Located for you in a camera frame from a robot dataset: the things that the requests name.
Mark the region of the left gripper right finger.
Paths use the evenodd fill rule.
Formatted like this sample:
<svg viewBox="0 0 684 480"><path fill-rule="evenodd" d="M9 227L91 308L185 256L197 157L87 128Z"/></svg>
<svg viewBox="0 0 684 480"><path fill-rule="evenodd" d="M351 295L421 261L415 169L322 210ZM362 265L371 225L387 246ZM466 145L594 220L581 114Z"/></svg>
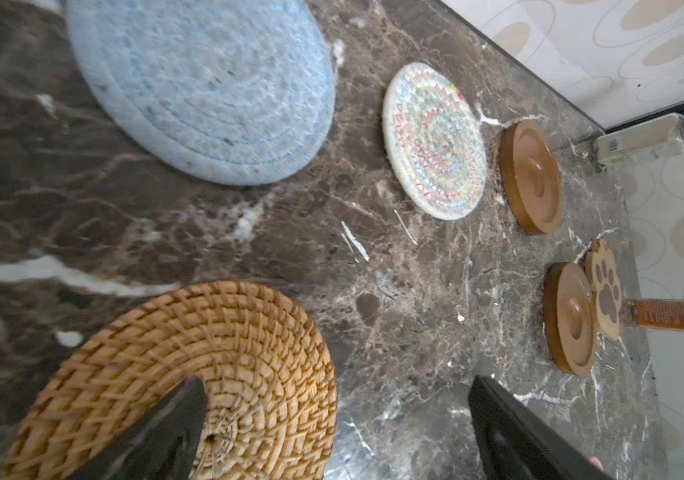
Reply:
<svg viewBox="0 0 684 480"><path fill-rule="evenodd" d="M607 479L609 476L489 376L469 392L476 441L489 479Z"/></svg>

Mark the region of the paw shaped wooden coaster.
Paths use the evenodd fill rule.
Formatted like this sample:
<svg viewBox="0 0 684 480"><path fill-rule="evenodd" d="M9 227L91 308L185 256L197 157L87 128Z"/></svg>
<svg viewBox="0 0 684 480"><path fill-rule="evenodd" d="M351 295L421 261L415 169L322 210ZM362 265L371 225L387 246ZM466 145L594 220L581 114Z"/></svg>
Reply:
<svg viewBox="0 0 684 480"><path fill-rule="evenodd" d="M610 341L621 334L623 305L621 280L614 251L603 239L595 239L585 256L585 273L593 293L597 328Z"/></svg>

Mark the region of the brown wooden round coaster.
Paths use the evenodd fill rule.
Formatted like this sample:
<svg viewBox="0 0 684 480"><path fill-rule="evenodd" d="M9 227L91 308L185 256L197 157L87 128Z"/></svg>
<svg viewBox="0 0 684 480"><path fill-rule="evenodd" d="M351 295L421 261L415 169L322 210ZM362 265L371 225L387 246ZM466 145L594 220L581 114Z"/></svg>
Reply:
<svg viewBox="0 0 684 480"><path fill-rule="evenodd" d="M555 233L562 222L562 175L547 132L535 120L507 128L500 141L502 183L519 225L530 235Z"/></svg>

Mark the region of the light blue fabric coaster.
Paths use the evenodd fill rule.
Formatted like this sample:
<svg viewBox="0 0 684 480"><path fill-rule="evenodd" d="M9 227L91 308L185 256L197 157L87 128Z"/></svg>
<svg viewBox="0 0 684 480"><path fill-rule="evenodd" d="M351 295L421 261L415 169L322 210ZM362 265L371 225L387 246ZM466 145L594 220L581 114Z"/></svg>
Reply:
<svg viewBox="0 0 684 480"><path fill-rule="evenodd" d="M303 1L70 1L65 20L102 109L186 174L271 184L326 141L335 74Z"/></svg>

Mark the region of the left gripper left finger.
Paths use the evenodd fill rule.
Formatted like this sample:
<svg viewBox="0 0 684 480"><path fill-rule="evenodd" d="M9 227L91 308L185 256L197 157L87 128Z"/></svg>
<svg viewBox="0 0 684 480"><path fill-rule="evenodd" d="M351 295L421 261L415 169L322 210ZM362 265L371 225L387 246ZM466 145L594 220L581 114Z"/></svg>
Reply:
<svg viewBox="0 0 684 480"><path fill-rule="evenodd" d="M207 406L203 381L185 379L68 480L187 479Z"/></svg>

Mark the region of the white multicolour woven coaster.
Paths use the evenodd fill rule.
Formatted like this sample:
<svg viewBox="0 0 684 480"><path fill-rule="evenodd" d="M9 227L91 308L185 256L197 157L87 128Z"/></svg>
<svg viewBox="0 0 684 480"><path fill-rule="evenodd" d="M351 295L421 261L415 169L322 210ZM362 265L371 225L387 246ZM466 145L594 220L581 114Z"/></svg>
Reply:
<svg viewBox="0 0 684 480"><path fill-rule="evenodd" d="M489 170L481 122L447 77L422 62L403 66L387 88L382 128L390 164L420 209L454 221L477 208Z"/></svg>

